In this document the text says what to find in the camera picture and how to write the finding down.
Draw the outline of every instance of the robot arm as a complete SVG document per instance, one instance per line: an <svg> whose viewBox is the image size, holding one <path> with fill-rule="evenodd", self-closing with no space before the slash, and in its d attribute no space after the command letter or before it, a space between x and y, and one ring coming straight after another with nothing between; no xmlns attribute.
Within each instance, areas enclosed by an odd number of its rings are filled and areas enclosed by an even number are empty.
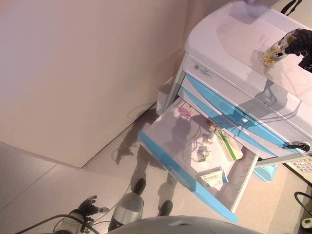
<svg viewBox="0 0 312 234"><path fill-rule="evenodd" d="M92 226L94 220L89 216L102 213L105 214L109 212L107 207L96 207L93 204L95 203L95 199L97 196L91 196L85 199L78 207L78 209L74 209L69 213L69 215L79 219L81 222L73 220L70 217L65 217L62 220L62 223L53 234L79 234L80 232L87 232L87 227L85 227L82 223L85 223L89 226Z"/></svg>

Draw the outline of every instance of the black cable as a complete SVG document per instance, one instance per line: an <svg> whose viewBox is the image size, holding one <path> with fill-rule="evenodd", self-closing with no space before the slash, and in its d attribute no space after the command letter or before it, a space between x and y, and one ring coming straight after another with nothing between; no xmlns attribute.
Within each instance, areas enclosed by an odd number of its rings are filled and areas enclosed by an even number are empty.
<svg viewBox="0 0 312 234"><path fill-rule="evenodd" d="M111 222L111 221L102 221L102 222L93 224L93 226L94 226L94 225L97 225L97 224L100 224L100 223L110 223L110 222Z"/></svg>
<svg viewBox="0 0 312 234"><path fill-rule="evenodd" d="M294 3L296 2L297 0L292 0L290 1L282 10L281 10L281 13L282 14L286 14L286 12L289 10L289 8L294 5ZM302 0L298 0L298 2L294 5L294 7L291 9L291 11L286 15L286 16L289 16L290 13L294 12L296 7L302 2Z"/></svg>
<svg viewBox="0 0 312 234"><path fill-rule="evenodd" d="M307 195L303 192L295 192L293 195L294 195L294 198L296 199L296 201L299 203L299 205L302 206L303 209L305 209L310 215L312 215L312 211L308 210L308 208L301 201L299 201L298 195L303 195L303 196L310 198L310 199L312 199L312 196Z"/></svg>
<svg viewBox="0 0 312 234"><path fill-rule="evenodd" d="M53 228L53 230L52 230L52 233L55 232L55 229L57 228L58 224L61 223L62 221L63 221L63 218L60 219L60 220L56 223L56 225L54 225L54 228Z"/></svg>
<svg viewBox="0 0 312 234"><path fill-rule="evenodd" d="M286 15L289 16L292 12L295 11L296 7L302 2L302 0L298 0L298 2L296 3L296 5L291 9L291 11Z"/></svg>
<svg viewBox="0 0 312 234"><path fill-rule="evenodd" d="M44 224L44 223L46 223L46 222L49 222L49 221L51 221L51 220L53 220L53 219L60 218L60 217L71 218L71 219L77 221L78 223L81 223L84 227L90 229L90 230L93 231L95 234L100 234L97 230L95 230L95 229L94 229L93 227L91 227L90 225L84 223L84 222L81 221L80 219L78 219L78 218L76 218L76 217L74 217L74 216L72 216L72 215L69 215L69 214L58 214L58 215L53 216L53 217L51 217L51 218L47 218L47 219L45 219L44 221L41 221L41 222L39 222L39 223L37 223L37 224L35 224L35 225L29 227L29 228L26 228L26 229L24 229L24 230L22 230L22 231L20 231L20 232L18 232L18 233L15 233L15 234L22 234L22 233L25 233L25 232L27 232L27 231L33 229L33 228L36 228L36 227L40 226L41 224Z"/></svg>
<svg viewBox="0 0 312 234"><path fill-rule="evenodd" d="M285 14L286 11L288 11L288 9L296 2L297 0L292 0L290 1L286 6L284 6L284 8L281 10L282 14Z"/></svg>
<svg viewBox="0 0 312 234"><path fill-rule="evenodd" d="M307 185L309 185L310 187L312 187L312 183L310 181L308 181L307 179L305 179L299 172L297 172L294 168L292 168L290 165L288 165L287 163L283 163L283 165L288 168L292 173L294 173L296 176L298 176L300 179L302 179Z"/></svg>

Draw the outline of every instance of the white cart top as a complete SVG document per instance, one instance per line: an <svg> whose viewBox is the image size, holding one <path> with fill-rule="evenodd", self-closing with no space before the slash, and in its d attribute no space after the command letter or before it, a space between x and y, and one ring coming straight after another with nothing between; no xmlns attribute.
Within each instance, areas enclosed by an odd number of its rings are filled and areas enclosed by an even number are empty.
<svg viewBox="0 0 312 234"><path fill-rule="evenodd" d="M312 73L298 66L301 56L289 55L271 67L260 61L264 51L296 28L308 29L266 6L235 1L203 19L190 33L185 49L252 96L262 92L270 79L282 87L278 93L290 92L292 99L312 109Z"/></svg>

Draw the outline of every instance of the gray floor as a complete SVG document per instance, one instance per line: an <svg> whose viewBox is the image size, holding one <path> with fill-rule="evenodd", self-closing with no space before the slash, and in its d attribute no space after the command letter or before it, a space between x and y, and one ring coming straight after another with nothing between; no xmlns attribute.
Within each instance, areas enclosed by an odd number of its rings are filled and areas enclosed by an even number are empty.
<svg viewBox="0 0 312 234"><path fill-rule="evenodd" d="M0 232L14 233L50 216L66 214L91 195L98 195L98 206L111 208L141 177L147 180L142 195L143 217L155 216L159 204L171 199L172 215L224 220L168 176L140 146L138 130L148 127L156 117L154 109L146 112L83 169L47 162L1 144ZM295 191L311 193L307 184L283 165L278 166L270 183L253 175L235 213L238 225L266 234L297 233L303 209L293 197ZM102 220L109 220L111 215ZM50 232L56 222L28 233ZM108 223L96 226L102 233L107 227Z"/></svg>

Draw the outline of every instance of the white wall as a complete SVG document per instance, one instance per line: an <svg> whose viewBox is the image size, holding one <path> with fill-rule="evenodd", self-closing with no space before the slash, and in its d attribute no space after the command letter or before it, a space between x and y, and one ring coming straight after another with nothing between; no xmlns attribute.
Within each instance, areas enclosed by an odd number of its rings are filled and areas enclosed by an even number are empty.
<svg viewBox="0 0 312 234"><path fill-rule="evenodd" d="M0 141L82 166L156 100L186 0L0 3Z"/></svg>

